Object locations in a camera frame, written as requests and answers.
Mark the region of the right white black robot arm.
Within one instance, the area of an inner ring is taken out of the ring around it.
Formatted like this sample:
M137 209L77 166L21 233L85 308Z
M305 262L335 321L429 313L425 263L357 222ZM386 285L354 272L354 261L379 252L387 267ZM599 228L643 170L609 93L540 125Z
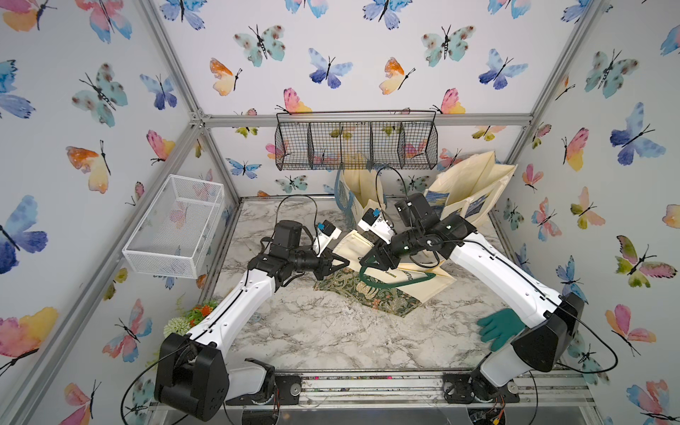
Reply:
M401 233L384 219L381 207L368 209L359 221L359 228L379 239L361 258L363 269L395 269L403 258L431 251L467 269L500 296L512 317L522 323L518 335L470 372L467 386L474 398L493 400L516 377L547 373L559 365L579 329L587 326L580 297L563 296L540 283L496 250L464 216L437 216L421 193L398 202L396 209L407 227Z

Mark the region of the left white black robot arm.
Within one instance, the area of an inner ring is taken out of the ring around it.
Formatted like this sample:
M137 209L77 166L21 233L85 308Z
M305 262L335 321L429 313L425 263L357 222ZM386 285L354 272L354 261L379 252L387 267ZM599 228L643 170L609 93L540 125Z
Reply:
M228 352L243 327L278 290L311 273L322 280L348 267L330 249L342 231L331 221L308 228L283 220L248 262L234 290L202 322L183 335L165 338L156 372L153 400L186 417L210 421L232 401L280 408L274 366L257 359L228 361Z

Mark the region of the cream bag green handles floral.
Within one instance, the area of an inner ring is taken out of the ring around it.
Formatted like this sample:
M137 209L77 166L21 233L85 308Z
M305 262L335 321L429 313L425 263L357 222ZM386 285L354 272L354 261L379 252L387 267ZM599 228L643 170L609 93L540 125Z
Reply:
M315 283L313 288L336 293L384 313L405 317L456 282L441 267L426 269L408 261L388 271L362 270L359 260L373 247L359 232L350 232L333 250L333 253L349 260L350 265Z

